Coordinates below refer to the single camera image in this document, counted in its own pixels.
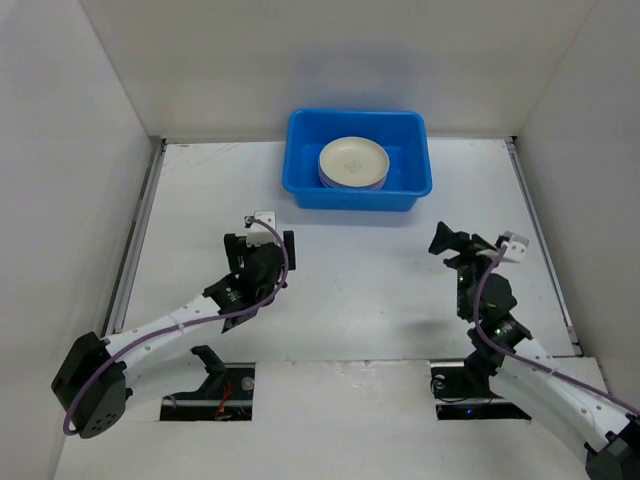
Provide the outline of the cream plate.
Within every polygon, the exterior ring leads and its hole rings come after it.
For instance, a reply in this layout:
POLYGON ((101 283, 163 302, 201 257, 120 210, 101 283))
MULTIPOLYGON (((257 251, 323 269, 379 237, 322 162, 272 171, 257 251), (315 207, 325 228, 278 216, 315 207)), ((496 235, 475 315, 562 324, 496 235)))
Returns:
POLYGON ((378 143, 363 137, 341 137, 328 143, 318 157, 318 173, 352 186, 364 186, 387 177, 390 157, 378 143))

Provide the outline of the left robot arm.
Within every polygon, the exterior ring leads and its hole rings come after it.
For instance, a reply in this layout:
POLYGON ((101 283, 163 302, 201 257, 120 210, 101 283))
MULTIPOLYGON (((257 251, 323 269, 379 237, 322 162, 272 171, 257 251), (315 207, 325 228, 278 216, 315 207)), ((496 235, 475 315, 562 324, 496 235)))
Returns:
POLYGON ((51 383, 65 412, 62 431, 89 439, 138 403, 197 389, 211 396, 226 366, 210 346, 256 317, 287 286, 296 267, 295 234, 251 217, 243 235, 224 238, 230 272, 177 310, 141 327, 78 337, 51 383))

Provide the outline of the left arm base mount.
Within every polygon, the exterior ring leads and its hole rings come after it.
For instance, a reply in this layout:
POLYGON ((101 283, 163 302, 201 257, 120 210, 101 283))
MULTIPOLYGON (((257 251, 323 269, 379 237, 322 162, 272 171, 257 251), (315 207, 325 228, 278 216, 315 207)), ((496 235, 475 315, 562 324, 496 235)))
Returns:
POLYGON ((222 377, 207 378, 192 392, 163 398, 162 422, 243 422, 253 415, 255 363, 228 363, 222 377))

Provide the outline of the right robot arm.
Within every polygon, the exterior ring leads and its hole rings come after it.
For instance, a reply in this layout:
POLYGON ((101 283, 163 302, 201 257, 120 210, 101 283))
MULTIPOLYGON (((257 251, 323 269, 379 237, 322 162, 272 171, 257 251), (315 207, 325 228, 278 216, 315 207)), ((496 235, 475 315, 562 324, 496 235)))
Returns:
POLYGON ((461 361, 431 365, 432 395, 469 415, 502 399, 560 440, 589 478, 636 479, 638 408, 566 373, 512 313, 517 299, 496 270, 521 262, 528 244, 511 232, 489 243, 438 222, 428 251, 454 254, 444 264, 456 273, 456 313, 470 325, 473 350, 461 361))

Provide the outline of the small purple plate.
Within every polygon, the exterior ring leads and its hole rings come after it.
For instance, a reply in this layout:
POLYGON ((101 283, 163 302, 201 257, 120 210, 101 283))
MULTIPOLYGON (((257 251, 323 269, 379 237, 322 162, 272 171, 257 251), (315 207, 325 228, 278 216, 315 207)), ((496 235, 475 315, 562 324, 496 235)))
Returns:
POLYGON ((323 171, 320 171, 318 173, 319 175, 319 180, 321 182, 321 184, 326 187, 326 188, 332 188, 332 189, 346 189, 346 190, 381 190, 387 180, 387 177, 384 177, 382 179, 380 179, 378 182, 369 184, 369 185, 364 185, 364 186, 352 186, 352 185, 346 185, 343 183, 339 183, 337 181, 332 180, 331 178, 329 178, 323 171))

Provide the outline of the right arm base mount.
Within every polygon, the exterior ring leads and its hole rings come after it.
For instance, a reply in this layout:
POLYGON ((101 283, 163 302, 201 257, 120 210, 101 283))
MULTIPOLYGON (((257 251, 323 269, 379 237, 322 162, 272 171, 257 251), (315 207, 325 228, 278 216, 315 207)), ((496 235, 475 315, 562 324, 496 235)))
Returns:
POLYGON ((492 393, 486 381, 472 381, 462 361, 431 363, 429 385, 440 421, 531 420, 519 407, 492 393))

